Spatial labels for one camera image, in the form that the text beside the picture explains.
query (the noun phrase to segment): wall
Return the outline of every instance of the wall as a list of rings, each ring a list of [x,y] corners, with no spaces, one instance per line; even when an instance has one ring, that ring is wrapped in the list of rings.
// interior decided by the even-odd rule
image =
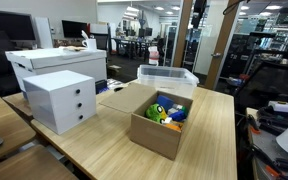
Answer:
[[[113,3],[113,4],[99,3],[98,21],[115,23],[116,26],[118,26],[118,24],[122,21],[127,6],[129,5],[130,5],[129,3]],[[144,10],[144,19],[146,20],[144,28],[145,27],[153,28],[152,37],[156,37],[160,32],[159,15],[153,11],[142,9],[141,7],[137,8],[139,8],[140,10]]]
[[[97,22],[97,0],[0,0],[0,10],[48,17],[56,39],[64,38],[62,20]]]
[[[124,12],[128,5],[98,4],[98,21],[115,23],[116,26],[122,21]]]

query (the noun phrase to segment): orange object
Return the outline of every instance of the orange object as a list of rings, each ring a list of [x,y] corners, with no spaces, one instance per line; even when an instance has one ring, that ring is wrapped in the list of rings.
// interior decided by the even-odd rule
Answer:
[[[254,134],[260,134],[261,131],[258,131],[256,129],[254,129],[253,127],[251,127],[251,131],[254,133]]]
[[[268,171],[272,176],[278,177],[280,174],[276,172],[274,169],[272,169],[270,166],[266,165],[265,166],[266,171]]]
[[[170,129],[176,130],[176,131],[181,131],[181,128],[180,128],[180,127],[175,126],[175,125],[170,124],[170,123],[166,124],[165,126],[168,127],[168,128],[170,128]]]

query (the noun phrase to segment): white box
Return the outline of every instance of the white box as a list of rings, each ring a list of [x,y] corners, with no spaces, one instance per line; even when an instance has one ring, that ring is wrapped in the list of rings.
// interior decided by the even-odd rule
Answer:
[[[96,114],[92,77],[59,71],[23,81],[34,118],[57,134]]]
[[[106,52],[102,50],[71,52],[51,48],[7,51],[5,54],[12,63],[17,81],[24,92],[23,78],[56,71],[74,71],[94,77],[95,81],[107,79]]]

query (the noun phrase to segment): blue toy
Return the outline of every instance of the blue toy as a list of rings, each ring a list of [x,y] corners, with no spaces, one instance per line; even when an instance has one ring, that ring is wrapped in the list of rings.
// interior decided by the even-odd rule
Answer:
[[[172,118],[173,121],[177,121],[177,122],[181,122],[187,118],[187,116],[182,110],[177,111],[176,113],[173,113],[169,115],[168,117]]]
[[[167,112],[169,109],[171,109],[173,107],[174,101],[172,101],[171,99],[169,99],[166,96],[159,95],[157,97],[156,104],[163,106],[163,108]]]

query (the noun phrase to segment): green toy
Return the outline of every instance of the green toy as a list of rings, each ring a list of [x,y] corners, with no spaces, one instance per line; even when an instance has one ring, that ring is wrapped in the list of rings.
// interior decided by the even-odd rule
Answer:
[[[145,112],[147,118],[157,123],[162,123],[162,120],[167,118],[166,112],[159,104],[151,105]]]

